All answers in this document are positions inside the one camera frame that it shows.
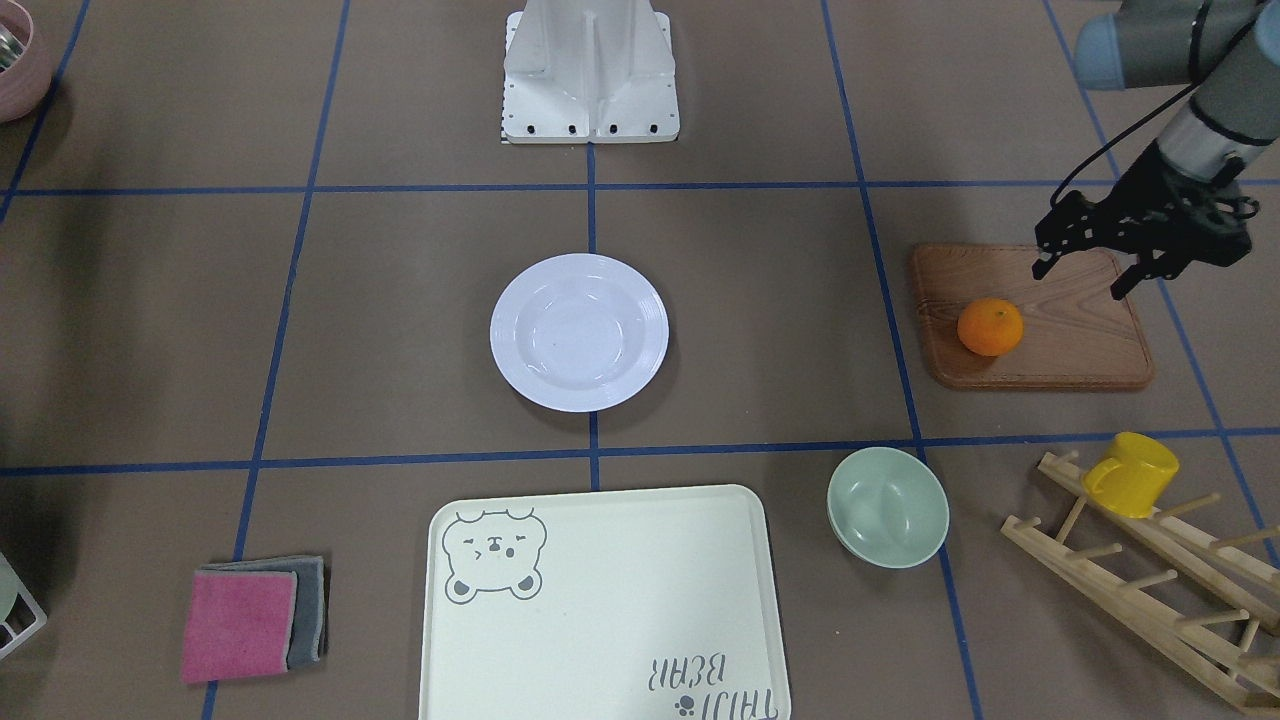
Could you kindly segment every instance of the gray cloth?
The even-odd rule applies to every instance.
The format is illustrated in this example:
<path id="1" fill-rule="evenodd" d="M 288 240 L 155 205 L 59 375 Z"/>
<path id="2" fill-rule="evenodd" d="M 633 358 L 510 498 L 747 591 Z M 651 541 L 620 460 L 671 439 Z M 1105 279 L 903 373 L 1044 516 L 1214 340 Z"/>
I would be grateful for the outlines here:
<path id="1" fill-rule="evenodd" d="M 289 635 L 289 670 L 320 661 L 320 641 L 324 635 L 324 557 L 317 555 L 289 555 L 241 562 L 215 562 L 201 570 L 274 570 L 294 573 L 298 577 L 298 597 L 293 603 L 293 632 Z"/>

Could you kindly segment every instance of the yellow mug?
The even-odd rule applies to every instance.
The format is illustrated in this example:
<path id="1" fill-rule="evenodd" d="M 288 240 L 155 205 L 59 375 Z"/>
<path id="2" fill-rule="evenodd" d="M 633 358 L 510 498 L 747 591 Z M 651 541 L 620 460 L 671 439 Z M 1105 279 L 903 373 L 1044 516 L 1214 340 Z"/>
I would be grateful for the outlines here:
<path id="1" fill-rule="evenodd" d="M 1147 436 L 1120 433 L 1085 473 L 1084 491 L 1116 515 L 1146 518 L 1176 473 L 1178 457 L 1167 447 Z"/>

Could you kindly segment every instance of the black cable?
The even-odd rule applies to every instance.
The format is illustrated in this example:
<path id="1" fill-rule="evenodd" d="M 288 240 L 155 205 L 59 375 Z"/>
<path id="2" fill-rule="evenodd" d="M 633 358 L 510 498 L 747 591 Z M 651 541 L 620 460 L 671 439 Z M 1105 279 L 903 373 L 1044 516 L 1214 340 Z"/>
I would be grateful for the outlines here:
<path id="1" fill-rule="evenodd" d="M 1196 13 L 1196 19 L 1192 20 L 1192 45 L 1187 51 L 1187 77 L 1192 82 L 1199 82 L 1204 79 L 1204 74 L 1199 72 L 1199 51 L 1201 40 L 1204 36 L 1204 20 L 1208 19 L 1208 12 L 1213 8 L 1213 0 L 1202 0 L 1201 8 Z"/>
<path id="2" fill-rule="evenodd" d="M 1198 82 L 1188 85 L 1187 87 L 1179 90 L 1172 97 L 1170 97 L 1169 100 L 1165 100 L 1164 102 L 1161 102 L 1158 108 L 1156 108 L 1155 110 L 1152 110 L 1152 111 L 1147 113 L 1146 115 L 1143 115 L 1143 118 L 1140 120 L 1138 120 L 1134 124 L 1132 124 L 1128 128 L 1125 128 L 1124 132 L 1121 132 L 1120 135 L 1112 137 L 1110 141 L 1107 141 L 1106 145 L 1103 145 L 1102 147 L 1098 147 L 1092 155 L 1089 155 L 1088 158 L 1085 158 L 1084 161 L 1080 163 L 1079 165 L 1076 165 L 1075 169 L 1071 170 L 1070 174 L 1066 176 L 1066 179 L 1064 179 L 1062 183 L 1057 186 L 1057 190 L 1055 190 L 1053 195 L 1050 196 L 1050 199 L 1048 199 L 1048 206 L 1050 208 L 1057 208 L 1057 201 L 1061 197 L 1062 191 L 1066 190 L 1066 186 L 1071 184 L 1071 181 L 1075 179 L 1075 176 L 1078 176 L 1082 172 L 1084 172 L 1084 168 L 1088 168 L 1089 165 L 1093 164 L 1094 160 L 1097 160 L 1098 158 L 1106 155 L 1106 152 L 1108 150 L 1111 150 L 1112 147 L 1115 147 L 1116 143 L 1119 143 L 1121 140 L 1124 140 L 1124 138 L 1129 137 L 1130 135 L 1133 135 L 1142 126 L 1149 123 L 1156 115 L 1164 113 L 1170 106 L 1172 106 L 1175 102 L 1178 102 L 1183 97 L 1187 97 L 1188 95 L 1190 95 L 1192 92 L 1194 92 L 1197 87 L 1199 87 Z"/>
<path id="3" fill-rule="evenodd" d="M 1071 184 L 1071 181 L 1074 181 L 1076 176 L 1079 176 L 1082 172 L 1084 172 L 1084 168 L 1088 168 L 1089 165 L 1093 164 L 1094 160 L 1097 160 L 1098 158 L 1106 155 L 1108 150 L 1111 150 L 1112 147 L 1116 146 L 1116 143 L 1119 143 L 1121 140 L 1124 140 L 1124 138 L 1129 137 L 1130 135 L 1133 135 L 1134 131 L 1137 131 L 1142 126 L 1149 123 L 1156 115 L 1164 113 L 1170 106 L 1172 106 L 1175 102 L 1178 102 L 1183 97 L 1187 97 L 1188 95 L 1190 95 L 1192 92 L 1194 92 L 1196 88 L 1199 87 L 1201 83 L 1204 82 L 1206 78 L 1208 78 L 1208 76 L 1213 74 L 1213 70 L 1216 70 L 1217 65 L 1222 60 L 1225 60 L 1228 55 L 1231 54 L 1231 50 L 1235 50 L 1235 46 L 1239 45 L 1242 40 L 1244 40 L 1244 36 L 1248 35 L 1251 29 L 1253 29 L 1253 23 L 1254 22 L 1256 22 L 1256 19 L 1244 23 L 1244 27 L 1242 27 L 1240 29 L 1238 29 L 1235 32 L 1235 35 L 1231 36 L 1231 41 L 1226 44 L 1226 50 L 1222 53 L 1222 58 L 1219 59 L 1219 61 L 1215 63 L 1213 67 L 1208 69 L 1208 72 L 1206 72 L 1203 76 L 1201 76 L 1199 79 L 1196 79 L 1190 85 L 1188 85 L 1187 87 L 1179 90 L 1176 94 L 1174 94 L 1172 97 L 1170 97 L 1169 100 L 1165 100 L 1164 102 L 1160 104 L 1158 108 L 1156 108 L 1155 110 L 1147 113 L 1146 115 L 1142 117 L 1142 119 L 1139 119 L 1138 122 L 1135 122 L 1132 126 L 1126 127 L 1120 135 L 1117 135 L 1114 138 L 1111 138 L 1110 141 L 1107 141 L 1106 145 L 1103 145 L 1102 147 L 1098 147 L 1092 155 L 1089 155 L 1088 158 L 1085 158 L 1083 163 L 1080 163 L 1079 165 L 1076 165 L 1075 169 L 1071 170 L 1066 176 L 1066 179 L 1064 179 L 1057 186 L 1057 190 L 1053 191 L 1053 195 L 1050 196 L 1050 199 L 1048 199 L 1048 206 L 1050 208 L 1057 208 L 1057 202 L 1059 202 L 1059 200 L 1062 196 L 1062 191 L 1066 190 L 1066 186 Z"/>

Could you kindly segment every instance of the white tray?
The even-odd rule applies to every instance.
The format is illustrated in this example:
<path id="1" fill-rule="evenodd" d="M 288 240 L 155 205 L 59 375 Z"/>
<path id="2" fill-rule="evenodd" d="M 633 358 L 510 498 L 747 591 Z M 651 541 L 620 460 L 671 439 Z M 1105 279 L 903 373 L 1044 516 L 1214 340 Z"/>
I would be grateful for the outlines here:
<path id="1" fill-rule="evenodd" d="M 751 491 L 463 500 L 431 520 L 420 720 L 731 716 L 791 717 Z"/>

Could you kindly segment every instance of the folded cloth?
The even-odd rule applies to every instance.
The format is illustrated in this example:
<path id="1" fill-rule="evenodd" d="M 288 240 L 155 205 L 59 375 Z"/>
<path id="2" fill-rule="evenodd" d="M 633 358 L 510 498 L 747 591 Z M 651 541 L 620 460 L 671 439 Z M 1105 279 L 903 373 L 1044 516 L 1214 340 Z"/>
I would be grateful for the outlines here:
<path id="1" fill-rule="evenodd" d="M 182 646 L 182 682 L 278 675 L 293 624 L 293 573 L 196 570 Z"/>
<path id="2" fill-rule="evenodd" d="M 241 562 L 214 562 L 201 570 L 243 573 L 275 570 L 298 577 L 298 597 L 293 607 L 293 633 L 289 639 L 289 670 L 320 661 L 320 639 L 324 634 L 324 557 L 289 555 Z"/>

